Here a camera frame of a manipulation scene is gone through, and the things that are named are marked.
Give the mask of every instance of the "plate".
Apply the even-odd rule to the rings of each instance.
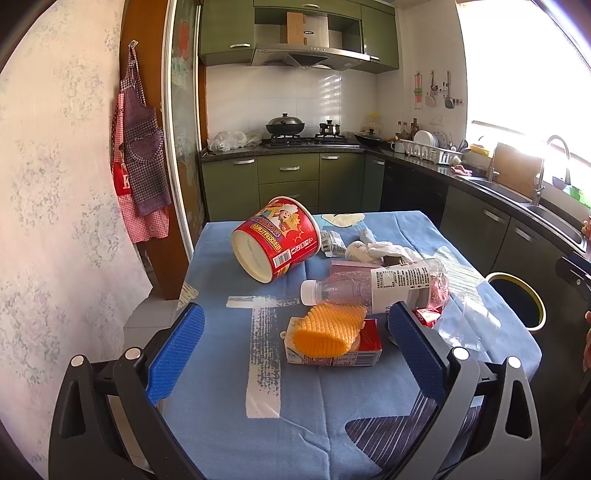
[[[426,130],[419,130],[414,138],[413,141],[415,143],[420,143],[421,145],[430,145],[431,147],[436,147],[437,144],[437,140],[435,140],[435,137],[432,136],[429,132],[427,132]]]

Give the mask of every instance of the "gas stove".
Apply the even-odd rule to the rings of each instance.
[[[358,144],[351,143],[343,135],[316,135],[315,137],[300,137],[299,135],[272,136],[264,139],[262,144],[270,148],[281,147],[328,147],[360,148]]]

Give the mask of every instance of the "bottle cap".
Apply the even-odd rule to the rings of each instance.
[[[300,287],[301,302],[304,305],[318,305],[316,298],[316,280],[304,280]]]

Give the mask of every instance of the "kitchen sink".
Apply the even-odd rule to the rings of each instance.
[[[565,235],[569,240],[574,242],[580,249],[585,250],[585,241],[583,236],[577,231],[576,228],[566,223],[558,215],[555,215],[548,209],[540,205],[526,205],[525,207],[534,215],[540,217],[545,223],[554,227],[560,233]]]
[[[558,215],[552,213],[547,208],[544,208],[540,205],[534,205],[531,203],[531,200],[520,193],[514,192],[507,187],[500,185],[499,183],[494,183],[487,179],[482,178],[473,178],[473,177],[465,177],[462,176],[464,180],[468,180],[472,183],[480,185],[481,187],[491,190],[504,198],[511,200],[519,204],[519,207],[529,210],[533,213],[541,222],[548,225],[552,230],[555,230],[559,235],[563,236],[564,238],[568,239],[572,242],[578,249],[585,252],[587,247],[587,240],[579,233],[579,231],[569,225],[567,222],[562,220]]]
[[[492,190],[499,195],[503,195],[503,197],[511,200],[512,202],[516,203],[531,203],[531,200],[528,197],[524,197],[522,194],[517,193],[507,187],[499,184],[494,183],[492,181],[488,181],[487,179],[480,179],[480,178],[473,178],[473,177],[462,177],[465,180],[471,181],[472,183],[476,183],[481,187],[486,189]]]

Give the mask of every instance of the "kitchen utensil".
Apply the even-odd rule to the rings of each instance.
[[[447,71],[447,97],[445,99],[445,108],[453,108],[454,107],[453,101],[450,97],[450,92],[449,92],[449,85],[451,82],[452,81],[451,81],[451,77],[449,75],[449,70],[448,70]]]
[[[414,107],[423,108],[423,75],[417,73],[414,76]]]
[[[494,181],[533,198],[535,177],[540,173],[542,159],[526,155],[514,147],[502,143],[497,144],[492,158],[495,171],[499,172]]]
[[[377,148],[384,141],[382,137],[374,133],[373,128],[370,128],[369,132],[357,132],[355,138],[359,143],[370,148]]]
[[[454,155],[460,160],[463,157],[460,152],[446,150],[445,148],[429,147],[409,140],[398,140],[395,145],[397,146],[398,144],[404,146],[406,155],[419,157],[437,165],[449,165]]]
[[[431,89],[429,90],[427,96],[425,97],[425,105],[434,107],[435,106],[435,97],[433,96],[433,92],[437,90],[435,84],[433,82],[433,77],[435,75],[434,71],[431,71]]]
[[[267,124],[267,131],[271,135],[298,135],[306,126],[296,116],[288,116],[284,113],[278,116]]]
[[[421,145],[430,145],[431,147],[436,147],[437,145],[437,140],[435,139],[434,136],[432,136],[429,132],[427,132],[426,130],[419,130],[414,138],[413,141],[415,143],[420,143]]]

